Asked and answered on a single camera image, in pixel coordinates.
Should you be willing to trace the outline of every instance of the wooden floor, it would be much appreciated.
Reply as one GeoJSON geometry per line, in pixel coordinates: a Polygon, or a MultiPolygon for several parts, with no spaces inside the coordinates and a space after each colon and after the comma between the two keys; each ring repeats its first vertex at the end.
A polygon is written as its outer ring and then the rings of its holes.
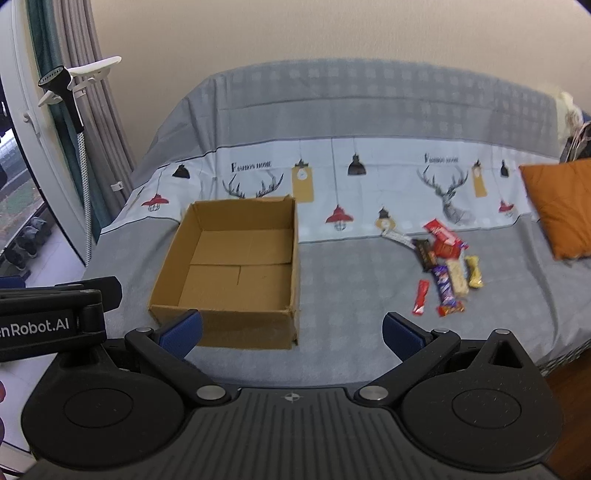
{"type": "Polygon", "coordinates": [[[548,463],[563,480],[591,480],[591,351],[552,372],[548,383],[564,414],[562,437],[548,463]]]}

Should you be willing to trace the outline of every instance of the orange pillow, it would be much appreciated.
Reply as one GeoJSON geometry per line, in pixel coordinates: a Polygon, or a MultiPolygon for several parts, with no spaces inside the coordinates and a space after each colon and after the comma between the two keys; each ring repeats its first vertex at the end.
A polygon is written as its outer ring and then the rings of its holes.
{"type": "Polygon", "coordinates": [[[519,167],[555,260],[591,255],[591,158],[519,167]]]}

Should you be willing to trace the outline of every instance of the yellow snack wrapper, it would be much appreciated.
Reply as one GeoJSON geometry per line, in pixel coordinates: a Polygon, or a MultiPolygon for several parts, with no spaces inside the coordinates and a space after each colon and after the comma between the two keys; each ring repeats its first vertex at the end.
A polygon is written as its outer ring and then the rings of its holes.
{"type": "Polygon", "coordinates": [[[470,270],[470,278],[468,285],[472,288],[482,288],[484,283],[482,282],[482,273],[478,267],[478,261],[480,260],[476,255],[466,255],[466,264],[470,270]]]}
{"type": "Polygon", "coordinates": [[[445,263],[449,271],[449,278],[452,281],[454,294],[457,297],[467,297],[470,289],[468,288],[468,282],[464,278],[460,261],[455,258],[449,258],[445,263]]]}

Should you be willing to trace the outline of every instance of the beige wall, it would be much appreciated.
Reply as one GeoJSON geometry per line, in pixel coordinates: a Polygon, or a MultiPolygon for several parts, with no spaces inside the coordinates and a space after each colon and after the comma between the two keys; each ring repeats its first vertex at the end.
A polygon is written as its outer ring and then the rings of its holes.
{"type": "Polygon", "coordinates": [[[270,60],[373,57],[560,86],[591,110],[591,16],[574,0],[92,0],[137,159],[213,73],[270,60]]]}

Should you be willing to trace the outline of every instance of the teal curtain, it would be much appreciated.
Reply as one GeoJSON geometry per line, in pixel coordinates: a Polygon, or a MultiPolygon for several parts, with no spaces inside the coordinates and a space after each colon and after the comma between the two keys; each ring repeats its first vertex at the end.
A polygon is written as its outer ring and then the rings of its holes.
{"type": "MultiPolygon", "coordinates": [[[[33,38],[33,49],[37,59],[37,67],[39,68],[39,77],[41,77],[58,65],[63,65],[56,33],[53,3],[51,0],[27,0],[27,12],[33,38]]],[[[68,169],[72,175],[80,202],[82,202],[82,176],[78,162],[76,132],[63,102],[49,105],[49,109],[56,125],[57,136],[60,139],[68,169]]],[[[95,240],[97,240],[100,230],[109,225],[114,218],[109,213],[90,162],[88,162],[88,178],[90,202],[92,204],[92,233],[95,240]]]]}

